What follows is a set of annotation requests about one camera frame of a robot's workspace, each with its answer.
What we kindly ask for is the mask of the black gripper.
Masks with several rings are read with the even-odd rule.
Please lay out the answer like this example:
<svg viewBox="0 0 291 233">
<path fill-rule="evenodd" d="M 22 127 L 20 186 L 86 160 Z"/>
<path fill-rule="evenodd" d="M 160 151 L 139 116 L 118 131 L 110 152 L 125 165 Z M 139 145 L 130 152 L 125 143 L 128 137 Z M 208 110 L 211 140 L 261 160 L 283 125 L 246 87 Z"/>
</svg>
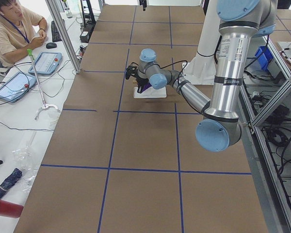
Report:
<svg viewBox="0 0 291 233">
<path fill-rule="evenodd" d="M 137 81 L 138 87 L 149 83 L 149 79 L 148 78 L 141 78 L 140 76 L 138 76 L 136 78 L 136 81 Z"/>
</svg>

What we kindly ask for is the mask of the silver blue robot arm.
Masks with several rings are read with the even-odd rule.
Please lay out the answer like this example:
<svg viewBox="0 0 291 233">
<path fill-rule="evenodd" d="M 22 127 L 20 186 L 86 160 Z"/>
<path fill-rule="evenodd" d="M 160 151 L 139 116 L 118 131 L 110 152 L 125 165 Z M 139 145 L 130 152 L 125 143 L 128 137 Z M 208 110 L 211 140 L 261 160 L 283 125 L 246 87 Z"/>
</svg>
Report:
<svg viewBox="0 0 291 233">
<path fill-rule="evenodd" d="M 200 75 L 214 71 L 212 96 L 208 98 L 182 71 L 165 70 L 156 52 L 143 49 L 138 66 L 128 66 L 126 78 L 135 77 L 138 93 L 149 87 L 172 86 L 203 115 L 195 136 L 206 150 L 219 152 L 237 143 L 242 126 L 236 113 L 250 40 L 275 29 L 275 0 L 211 0 L 206 10 L 196 57 L 190 66 Z"/>
</svg>

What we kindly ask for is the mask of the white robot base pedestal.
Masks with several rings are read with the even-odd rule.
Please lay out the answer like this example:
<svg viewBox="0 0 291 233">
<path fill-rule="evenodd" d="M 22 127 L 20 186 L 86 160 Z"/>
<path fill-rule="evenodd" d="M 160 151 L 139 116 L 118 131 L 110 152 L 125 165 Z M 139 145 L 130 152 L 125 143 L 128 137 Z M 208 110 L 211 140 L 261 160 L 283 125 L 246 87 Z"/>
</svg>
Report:
<svg viewBox="0 0 291 233">
<path fill-rule="evenodd" d="M 220 38 L 217 3 L 216 0 L 209 1 L 196 56 L 183 71 L 184 77 L 192 84 L 212 85 L 214 82 L 216 74 L 214 55 Z"/>
</svg>

